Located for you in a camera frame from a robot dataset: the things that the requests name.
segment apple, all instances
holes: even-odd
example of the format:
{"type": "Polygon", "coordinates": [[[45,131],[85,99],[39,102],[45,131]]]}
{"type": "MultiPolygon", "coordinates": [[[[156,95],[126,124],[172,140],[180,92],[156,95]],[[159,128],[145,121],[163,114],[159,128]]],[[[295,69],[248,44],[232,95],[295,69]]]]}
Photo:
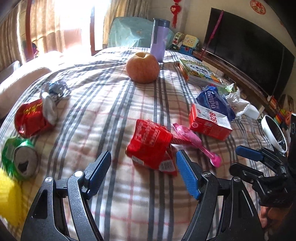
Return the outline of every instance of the apple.
{"type": "Polygon", "coordinates": [[[160,68],[158,61],[152,54],[138,52],[127,61],[126,71],[132,81],[149,84],[158,78],[160,68]]]}

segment beige wall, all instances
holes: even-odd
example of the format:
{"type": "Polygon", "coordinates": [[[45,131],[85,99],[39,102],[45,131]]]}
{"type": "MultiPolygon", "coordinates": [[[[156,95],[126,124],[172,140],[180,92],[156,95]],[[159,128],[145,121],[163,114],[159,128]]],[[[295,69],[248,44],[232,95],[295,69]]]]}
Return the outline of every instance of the beige wall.
{"type": "MultiPolygon", "coordinates": [[[[180,26],[185,26],[184,33],[196,36],[203,43],[207,31],[207,25],[211,13],[211,8],[222,9],[233,13],[263,28],[296,56],[296,47],[288,34],[287,30],[280,24],[279,18],[275,12],[263,0],[260,2],[265,6],[266,14],[256,13],[250,6],[250,0],[182,0],[180,3],[189,5],[189,8],[183,8],[186,13],[186,19],[181,18],[180,26]]],[[[171,18],[170,6],[172,0],[152,0],[149,15],[157,18],[171,18]]],[[[296,100],[296,62],[284,91],[296,100]]]]}

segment round red wall sticker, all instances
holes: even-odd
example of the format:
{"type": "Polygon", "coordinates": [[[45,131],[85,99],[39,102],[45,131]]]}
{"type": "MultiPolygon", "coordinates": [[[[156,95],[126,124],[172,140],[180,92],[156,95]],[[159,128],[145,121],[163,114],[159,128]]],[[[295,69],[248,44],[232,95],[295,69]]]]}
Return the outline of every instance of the round red wall sticker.
{"type": "Polygon", "coordinates": [[[259,13],[259,14],[266,14],[266,9],[265,9],[265,7],[262,5],[262,3],[260,3],[260,2],[258,2],[258,1],[256,1],[256,0],[252,0],[252,1],[250,2],[250,5],[251,5],[252,9],[253,9],[255,12],[257,12],[257,13],[259,13]]]}

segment blue gripper pad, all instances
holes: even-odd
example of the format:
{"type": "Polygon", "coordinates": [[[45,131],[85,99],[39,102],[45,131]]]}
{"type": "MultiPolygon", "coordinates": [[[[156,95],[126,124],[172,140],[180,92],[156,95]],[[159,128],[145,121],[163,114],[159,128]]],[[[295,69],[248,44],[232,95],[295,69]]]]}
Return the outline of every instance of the blue gripper pad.
{"type": "Polygon", "coordinates": [[[98,193],[110,165],[111,153],[106,151],[103,152],[95,162],[90,163],[84,170],[84,186],[86,187],[84,192],[88,200],[98,193]]]}
{"type": "Polygon", "coordinates": [[[262,161],[263,160],[263,155],[261,152],[248,148],[246,146],[238,146],[235,149],[235,152],[238,156],[242,156],[244,158],[248,158],[253,161],[262,161]]]}
{"type": "Polygon", "coordinates": [[[198,178],[191,167],[191,160],[184,150],[179,150],[176,155],[176,163],[187,190],[191,196],[198,199],[200,191],[198,190],[198,178]]]}

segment tumbler lid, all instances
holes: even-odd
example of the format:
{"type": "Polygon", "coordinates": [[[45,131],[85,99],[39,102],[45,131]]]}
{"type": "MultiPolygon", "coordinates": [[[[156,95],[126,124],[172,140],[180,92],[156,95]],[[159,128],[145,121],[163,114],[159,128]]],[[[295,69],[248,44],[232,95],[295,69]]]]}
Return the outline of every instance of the tumbler lid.
{"type": "Polygon", "coordinates": [[[154,26],[169,28],[170,21],[161,18],[154,18],[154,26]]]}

